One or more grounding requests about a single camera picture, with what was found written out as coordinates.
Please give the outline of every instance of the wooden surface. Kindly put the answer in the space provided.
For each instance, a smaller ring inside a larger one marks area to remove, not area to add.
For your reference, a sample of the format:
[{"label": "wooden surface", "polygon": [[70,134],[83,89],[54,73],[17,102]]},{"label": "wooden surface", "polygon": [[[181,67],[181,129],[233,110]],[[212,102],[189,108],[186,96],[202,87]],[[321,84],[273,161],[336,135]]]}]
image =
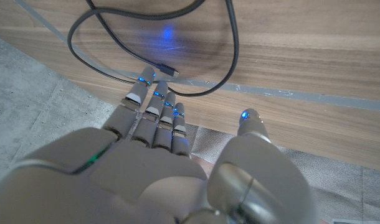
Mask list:
[{"label": "wooden surface", "polygon": [[[64,34],[87,10],[86,3],[79,0],[64,2],[65,7],[56,0],[27,2]],[[149,8],[139,7],[144,1],[103,2],[147,12],[171,9],[170,1]],[[213,81],[224,75],[232,53],[227,13],[221,2],[207,0],[194,15],[161,24],[115,16],[107,19],[137,52],[163,58],[183,71],[184,78]],[[234,4],[241,55],[231,83],[380,100],[380,1]],[[60,39],[13,1],[0,0],[0,9],[4,10],[0,13],[0,38],[109,103],[117,104],[128,91],[129,85],[107,79],[76,61]],[[144,41],[161,39],[160,30],[166,26],[174,27],[173,40]],[[106,67],[139,72],[145,66],[117,50],[94,18],[81,27],[75,43]],[[164,50],[169,46],[183,48]],[[202,90],[170,85],[188,92]],[[255,108],[274,144],[380,169],[380,111],[222,90],[202,98],[178,97],[178,101],[185,104],[188,123],[232,134],[237,132],[241,111]]]}]

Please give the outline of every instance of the silver metal part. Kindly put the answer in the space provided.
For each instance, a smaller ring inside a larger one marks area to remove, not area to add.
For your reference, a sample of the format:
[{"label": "silver metal part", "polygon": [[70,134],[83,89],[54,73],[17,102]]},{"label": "silver metal part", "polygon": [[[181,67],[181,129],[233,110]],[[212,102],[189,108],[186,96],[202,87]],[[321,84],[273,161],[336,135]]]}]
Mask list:
[{"label": "silver metal part", "polygon": [[155,72],[151,67],[146,67],[141,73],[125,99],[134,101],[141,106],[146,98],[147,91],[154,81]]},{"label": "silver metal part", "polygon": [[168,106],[168,107],[172,108],[172,110],[173,110],[173,106],[175,105],[175,101],[176,101],[176,95],[174,93],[169,92],[166,95],[164,106]]},{"label": "silver metal part", "polygon": [[252,134],[271,143],[264,122],[254,109],[246,109],[240,116],[239,124],[238,136]]},{"label": "silver metal part", "polygon": [[221,164],[209,179],[208,197],[213,207],[237,223],[293,223],[274,195],[246,171],[229,163]]},{"label": "silver metal part", "polygon": [[[244,194],[246,186],[249,192]],[[237,136],[227,143],[212,170],[207,195],[213,207],[221,207],[234,220],[318,223],[315,201],[302,173],[274,145],[254,135]]]},{"label": "silver metal part", "polygon": [[172,136],[171,152],[179,156],[190,157],[189,142],[185,137]]},{"label": "silver metal part", "polygon": [[125,137],[133,122],[135,122],[137,112],[123,105],[118,105],[108,120],[103,124],[103,129],[113,131],[119,137]]},{"label": "silver metal part", "polygon": [[117,139],[110,131],[83,128],[26,155],[14,167],[41,166],[73,173]]},{"label": "silver metal part", "polygon": [[181,116],[184,118],[184,105],[182,103],[176,103],[174,109],[175,116]]},{"label": "silver metal part", "polygon": [[142,105],[146,95],[147,95],[148,87],[144,86],[141,83],[136,82],[129,93],[125,96],[125,99],[134,101],[138,104],[138,106]]},{"label": "silver metal part", "polygon": [[164,122],[169,126],[173,126],[173,109],[170,106],[164,106],[159,122]]},{"label": "silver metal part", "polygon": [[173,120],[173,132],[180,132],[186,137],[186,122],[182,116],[177,116]]},{"label": "silver metal part", "polygon": [[131,140],[143,142],[146,147],[150,147],[153,143],[156,128],[157,122],[142,118],[140,119]]},{"label": "silver metal part", "polygon": [[138,78],[138,83],[142,83],[144,86],[150,87],[151,84],[153,84],[154,78],[154,69],[149,66],[142,71],[140,77]]},{"label": "silver metal part", "polygon": [[172,131],[165,128],[157,128],[152,148],[163,148],[171,152]]},{"label": "silver metal part", "polygon": [[154,90],[153,96],[159,96],[161,99],[165,99],[168,92],[168,84],[165,81],[160,81]]}]

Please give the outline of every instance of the concrete floor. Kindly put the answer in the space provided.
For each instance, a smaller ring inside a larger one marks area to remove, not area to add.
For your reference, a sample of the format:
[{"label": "concrete floor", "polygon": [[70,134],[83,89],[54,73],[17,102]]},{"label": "concrete floor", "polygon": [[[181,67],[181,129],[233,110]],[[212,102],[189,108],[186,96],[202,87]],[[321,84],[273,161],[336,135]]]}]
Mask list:
[{"label": "concrete floor", "polygon": [[[0,39],[0,175],[24,154],[114,110]],[[192,153],[214,163],[230,134],[188,125]],[[280,148],[303,172],[321,217],[380,221],[380,171]]]}]

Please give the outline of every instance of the gray robotic arm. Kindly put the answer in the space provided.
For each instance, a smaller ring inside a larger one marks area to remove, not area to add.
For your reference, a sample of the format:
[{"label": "gray robotic arm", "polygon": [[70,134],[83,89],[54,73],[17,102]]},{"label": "gray robotic arm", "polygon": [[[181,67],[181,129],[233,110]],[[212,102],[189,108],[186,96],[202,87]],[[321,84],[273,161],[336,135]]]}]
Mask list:
[{"label": "gray robotic arm", "polygon": [[255,110],[208,179],[190,160],[184,105],[146,68],[103,125],[22,158],[0,179],[0,223],[318,223],[300,171],[271,142]]}]

